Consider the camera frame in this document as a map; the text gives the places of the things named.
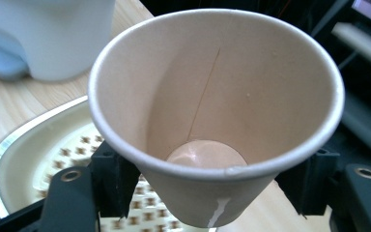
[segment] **cup bottom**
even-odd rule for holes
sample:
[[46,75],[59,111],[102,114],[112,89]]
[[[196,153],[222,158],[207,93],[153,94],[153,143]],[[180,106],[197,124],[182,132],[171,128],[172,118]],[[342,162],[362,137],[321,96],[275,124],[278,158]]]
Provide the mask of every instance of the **cup bottom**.
[[174,150],[168,162],[200,168],[246,166],[247,163],[232,147],[212,140],[193,140]]

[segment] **blurry white object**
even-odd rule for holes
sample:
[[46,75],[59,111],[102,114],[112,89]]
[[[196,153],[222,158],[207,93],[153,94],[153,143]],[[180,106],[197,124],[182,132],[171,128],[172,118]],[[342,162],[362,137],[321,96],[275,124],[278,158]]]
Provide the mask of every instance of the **blurry white object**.
[[0,0],[0,78],[70,78],[108,43],[114,0]]

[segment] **wooden table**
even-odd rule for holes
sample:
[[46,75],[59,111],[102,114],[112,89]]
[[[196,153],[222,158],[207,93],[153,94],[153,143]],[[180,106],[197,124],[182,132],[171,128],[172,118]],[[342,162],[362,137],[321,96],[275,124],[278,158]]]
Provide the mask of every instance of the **wooden table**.
[[[112,36],[153,17],[138,0],[119,0]],[[64,82],[24,78],[0,80],[0,141],[19,126],[61,104],[86,95],[89,71]],[[329,231],[325,217],[298,216],[277,183],[271,183],[235,222],[218,231]]]

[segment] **white paper cup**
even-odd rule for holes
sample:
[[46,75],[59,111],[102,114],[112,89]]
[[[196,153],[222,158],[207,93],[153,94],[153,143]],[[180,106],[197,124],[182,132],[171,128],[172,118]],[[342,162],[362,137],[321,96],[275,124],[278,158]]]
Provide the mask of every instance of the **white paper cup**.
[[340,73],[315,41],[235,10],[129,28],[101,53],[88,95],[105,140],[197,227],[236,219],[330,138],[344,104]]

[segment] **wooden surface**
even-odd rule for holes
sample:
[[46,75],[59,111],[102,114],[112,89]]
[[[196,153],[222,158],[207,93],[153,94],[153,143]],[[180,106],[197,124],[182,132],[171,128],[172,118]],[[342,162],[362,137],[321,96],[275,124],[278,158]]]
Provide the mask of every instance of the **wooden surface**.
[[[112,37],[151,17],[137,0],[117,1]],[[15,82],[0,80],[0,141],[47,110],[86,95],[88,73],[57,83],[30,77]],[[328,214],[308,219],[298,216],[277,183],[271,183],[239,219],[218,231],[329,231]]]

